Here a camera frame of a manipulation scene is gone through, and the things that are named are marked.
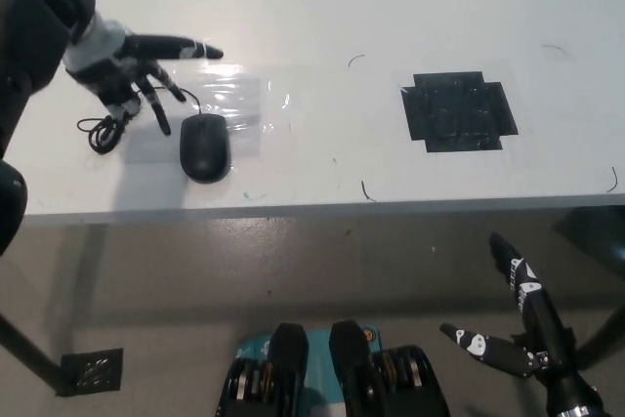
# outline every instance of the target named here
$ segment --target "table surface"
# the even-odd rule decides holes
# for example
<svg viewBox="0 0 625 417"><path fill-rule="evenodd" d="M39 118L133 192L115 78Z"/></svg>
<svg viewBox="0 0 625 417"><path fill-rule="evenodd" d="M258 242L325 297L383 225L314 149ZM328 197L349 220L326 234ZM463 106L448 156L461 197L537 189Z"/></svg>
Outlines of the table surface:
<svg viewBox="0 0 625 417"><path fill-rule="evenodd" d="M75 122L104 108L61 68L31 99L6 156L28 182L31 223L624 200L625 184L608 192L625 175L621 0L98 0L98 9L137 32L222 48L223 63L164 66L190 88L207 71L256 87L241 103L255 107L257 135L233 146L232 170L209 186L188 181L176 132L159 135L149 108L119 148L97 156ZM410 140L400 88L413 73L467 70L503 83L520 134L503 137L503 150L427 153ZM163 101L174 120L191 113Z"/></svg>

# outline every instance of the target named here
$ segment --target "black cable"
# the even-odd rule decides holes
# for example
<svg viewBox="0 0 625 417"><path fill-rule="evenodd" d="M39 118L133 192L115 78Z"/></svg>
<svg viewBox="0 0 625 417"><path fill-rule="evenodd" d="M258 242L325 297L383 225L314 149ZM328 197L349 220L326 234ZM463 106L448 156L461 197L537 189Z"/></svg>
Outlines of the black cable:
<svg viewBox="0 0 625 417"><path fill-rule="evenodd" d="M167 88L154 87L154 90L167 90ZM198 97L184 88L181 88L181 91L195 100L198 112L199 114L201 114L202 105L200 104ZM126 125L130 121L130 119L130 115L126 112L124 112L124 117L121 121L119 119L115 119L111 115L104 118L88 117L86 119L80 119L78 122L76 122L76 128L80 132L89 134L89 146L95 153L99 155L106 155L107 153L112 151L117 146L117 144L119 144L121 136L126 130ZM82 124L84 124L85 122L97 122L97 124L91 129L85 129L84 127L82 127Z"/></svg>

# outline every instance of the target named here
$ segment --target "computer mouse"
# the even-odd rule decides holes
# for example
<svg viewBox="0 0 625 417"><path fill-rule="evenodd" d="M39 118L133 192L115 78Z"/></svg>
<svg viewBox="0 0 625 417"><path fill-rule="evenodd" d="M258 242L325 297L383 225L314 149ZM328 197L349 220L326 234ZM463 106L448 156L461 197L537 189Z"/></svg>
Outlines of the computer mouse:
<svg viewBox="0 0 625 417"><path fill-rule="evenodd" d="M216 183L230 169L226 119L217 114L196 114L183 121L180 164L192 180Z"/></svg>

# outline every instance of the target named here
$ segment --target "black square marker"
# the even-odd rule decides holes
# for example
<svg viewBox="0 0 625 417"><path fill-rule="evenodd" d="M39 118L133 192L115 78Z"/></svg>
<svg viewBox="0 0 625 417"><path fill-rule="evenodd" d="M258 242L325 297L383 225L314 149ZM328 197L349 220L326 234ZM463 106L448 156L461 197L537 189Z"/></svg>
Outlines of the black square marker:
<svg viewBox="0 0 625 417"><path fill-rule="evenodd" d="M500 83L481 72L414 75L401 89L410 138L428 152L501 149L500 136L518 133Z"/></svg>

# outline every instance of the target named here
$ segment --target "black robotic arm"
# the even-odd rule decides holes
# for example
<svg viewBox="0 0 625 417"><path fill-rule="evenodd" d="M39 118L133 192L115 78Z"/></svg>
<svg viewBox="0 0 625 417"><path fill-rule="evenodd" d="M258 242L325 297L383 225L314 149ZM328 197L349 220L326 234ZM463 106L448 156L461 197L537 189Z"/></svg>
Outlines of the black robotic arm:
<svg viewBox="0 0 625 417"><path fill-rule="evenodd" d="M0 256L21 224L27 200L25 180L4 155L28 99L50 83L61 62L100 99L121 132L141 110L135 86L169 135L148 77L180 102L186 98L157 61L223 55L188 38L134 34L119 21L104 20L96 0L0 0Z"/></svg>

